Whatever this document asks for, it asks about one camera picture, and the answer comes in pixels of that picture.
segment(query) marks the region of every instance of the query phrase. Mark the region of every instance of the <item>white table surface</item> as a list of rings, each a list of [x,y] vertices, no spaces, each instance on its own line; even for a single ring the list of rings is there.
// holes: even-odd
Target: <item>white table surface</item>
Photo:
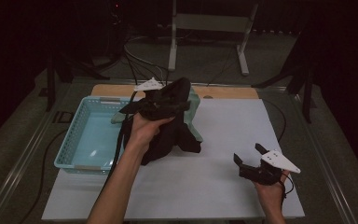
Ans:
[[[245,164],[258,166],[261,155],[255,143],[281,151],[262,100],[201,99],[193,124],[204,139],[201,153],[175,147],[168,156],[142,166],[127,220],[264,216],[254,185],[239,177],[233,161],[237,153]],[[60,170],[42,219],[86,219],[105,179]],[[290,181],[285,184],[291,188]],[[296,189],[284,200],[282,212],[285,217],[305,216]]]

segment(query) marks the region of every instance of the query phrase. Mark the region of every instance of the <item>plastic basket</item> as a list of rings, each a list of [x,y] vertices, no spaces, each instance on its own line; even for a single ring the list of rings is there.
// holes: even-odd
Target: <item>plastic basket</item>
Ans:
[[[112,124],[111,118],[128,103],[125,98],[83,98],[54,165],[68,173],[109,173],[121,128],[121,124]]]

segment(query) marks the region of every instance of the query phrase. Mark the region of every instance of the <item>table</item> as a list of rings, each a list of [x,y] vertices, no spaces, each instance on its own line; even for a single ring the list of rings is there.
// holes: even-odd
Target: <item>table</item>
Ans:
[[[263,102],[257,99],[253,89],[194,89],[201,98],[233,98],[237,93],[240,99],[201,99],[193,120],[204,139],[201,153],[174,148],[167,157],[141,167],[132,188],[126,220],[264,216],[253,184],[238,177],[238,167],[232,159],[233,153],[237,153],[245,163],[257,166],[260,155],[254,149],[255,143],[280,150]],[[91,95],[127,93],[131,93],[129,86],[97,85]],[[87,218],[105,178],[60,170],[42,219]],[[286,182],[286,187],[291,188],[290,182]],[[282,211],[286,217],[304,216],[296,190],[288,195]]]
[[[244,50],[252,30],[257,12],[258,4],[254,2],[252,12],[248,17],[232,17],[232,16],[214,16],[214,15],[196,15],[177,13],[176,0],[173,0],[172,7],[172,42],[170,50],[170,59],[168,69],[174,71],[176,67],[176,29],[190,30],[209,30],[209,31],[225,31],[243,33],[243,40],[237,46],[238,59],[241,66],[241,73],[249,75],[248,64],[246,62]]]

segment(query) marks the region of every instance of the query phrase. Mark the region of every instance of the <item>metal frame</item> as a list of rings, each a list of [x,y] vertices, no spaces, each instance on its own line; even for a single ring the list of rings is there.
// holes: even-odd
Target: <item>metal frame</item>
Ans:
[[[253,22],[255,20],[255,13],[257,12],[258,4],[255,3],[251,15],[249,17],[231,17],[231,16],[211,16],[211,15],[195,15],[183,14],[176,12],[176,0],[172,4],[172,42],[170,59],[168,62],[168,70],[174,71],[176,68],[176,30],[210,30],[210,31],[225,31],[243,33],[243,40],[237,46],[238,59],[241,66],[241,73],[244,76],[249,75],[249,68],[245,58],[245,47],[248,42],[249,35],[252,31]]]

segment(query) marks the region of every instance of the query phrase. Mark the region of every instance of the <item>wire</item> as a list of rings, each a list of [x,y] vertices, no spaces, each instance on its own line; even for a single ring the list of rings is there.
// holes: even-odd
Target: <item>wire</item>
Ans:
[[[128,42],[132,41],[132,40],[136,40],[136,39],[140,39],[140,38],[144,38],[144,37],[143,37],[143,36],[134,37],[133,39],[129,39],[129,40],[126,42],[126,44],[127,44]],[[168,76],[169,76],[169,70],[168,70],[168,68],[163,67],[163,66],[160,66],[160,65],[155,64],[155,63],[151,63],[151,62],[149,62],[149,61],[147,61],[147,60],[144,60],[144,59],[142,59],[142,58],[140,58],[140,57],[137,57],[137,56],[133,55],[133,54],[130,53],[130,51],[128,50],[126,44],[124,45],[124,51],[125,51],[125,53],[127,53],[127,57],[130,56],[130,57],[132,57],[133,59],[135,59],[135,60],[137,60],[137,61],[139,61],[139,62],[141,62],[141,63],[145,63],[145,64],[148,64],[148,65],[151,65],[151,66],[156,67],[156,68],[159,70],[159,72],[160,72],[161,78],[158,78],[158,79],[160,79],[161,82],[164,80],[162,70],[166,71],[166,72],[167,72],[167,76],[166,76],[166,79],[165,79],[165,83],[167,84],[167,82],[168,82]]]
[[[135,97],[136,93],[137,93],[137,91],[132,93],[132,96],[130,98],[130,101],[129,101],[128,105],[130,105],[133,102],[133,98]],[[116,165],[117,165],[117,162],[118,162],[118,156],[120,154],[121,145],[122,145],[122,142],[123,142],[124,128],[126,127],[126,124],[127,124],[128,121],[129,121],[129,114],[126,113],[126,117],[124,118],[124,120],[123,120],[123,122],[121,124],[120,132],[118,133],[115,157],[113,158],[112,166],[111,166],[109,174],[108,174],[108,176],[106,178],[105,184],[106,184],[107,180],[110,178],[110,176],[112,175],[112,173],[115,171],[115,168],[116,168]]]
[[[289,175],[286,175],[286,174],[284,174],[284,173],[282,173],[282,175],[286,176],[287,179],[290,181],[290,183],[292,183],[292,188],[291,188],[289,191],[287,191],[287,192],[284,193],[284,194],[288,194],[288,193],[292,192],[293,189],[295,189],[295,183],[293,182],[292,178],[289,177]]]
[[[129,56],[126,53],[124,53],[124,56],[126,56],[126,59],[129,62],[129,66],[130,66],[130,69],[132,71],[132,76],[133,76],[133,79],[135,80],[135,85],[138,85],[138,79],[136,78],[135,72],[133,71],[131,60],[130,60]]]
[[[162,82],[162,80],[164,79],[163,76],[162,76],[162,70],[159,69],[158,67],[157,67],[157,69],[160,71],[161,78],[160,78],[156,73],[154,73],[152,70],[150,70],[149,68],[147,68],[146,66],[141,65],[140,63],[137,63],[136,61],[133,61],[133,60],[131,60],[131,62],[132,62],[132,63],[135,63],[137,66],[143,67],[143,69],[145,69],[146,71],[148,71],[149,73],[151,73],[152,76],[155,77],[159,82]],[[141,76],[143,76],[143,77],[145,77],[145,78],[147,78],[147,79],[150,79],[149,77],[147,77],[146,75],[144,75],[143,73],[141,73],[141,71],[139,70],[139,68],[137,68],[137,71],[138,71],[138,74],[140,74]]]
[[[228,52],[228,55],[226,57],[226,61],[225,61],[225,64],[223,65],[223,68],[222,70],[220,71],[220,73],[216,74],[212,79],[211,81],[208,82],[208,84],[206,85],[207,87],[213,82],[215,81],[218,77],[220,77],[221,75],[223,75],[223,73],[233,64],[231,64],[228,68],[226,68],[226,64],[228,62],[228,58],[229,56],[231,55],[231,52],[232,52],[232,49]]]
[[[34,200],[33,205],[31,206],[31,208],[28,210],[28,212],[25,214],[25,216],[22,218],[22,220],[20,221],[20,223],[23,223],[30,215],[31,213],[34,211],[34,208],[36,207],[37,203],[39,202],[40,196],[42,195],[42,188],[45,182],[45,165],[46,165],[46,157],[48,155],[48,149],[51,147],[51,145],[54,143],[54,141],[63,133],[66,133],[68,131],[68,129],[65,129],[63,131],[61,131],[60,133],[57,133],[53,139],[48,143],[48,146],[45,148],[45,153],[43,155],[43,161],[42,161],[42,171],[41,171],[41,175],[40,175],[40,182],[39,182],[39,189],[37,192],[37,196],[36,199]]]
[[[278,137],[278,142],[281,142],[283,134],[286,131],[286,125],[287,125],[286,116],[284,115],[283,111],[277,105],[273,104],[271,101],[268,101],[266,99],[262,99],[262,100],[269,103],[270,105],[274,106],[281,113],[281,115],[283,117],[283,129],[282,129],[281,134]]]

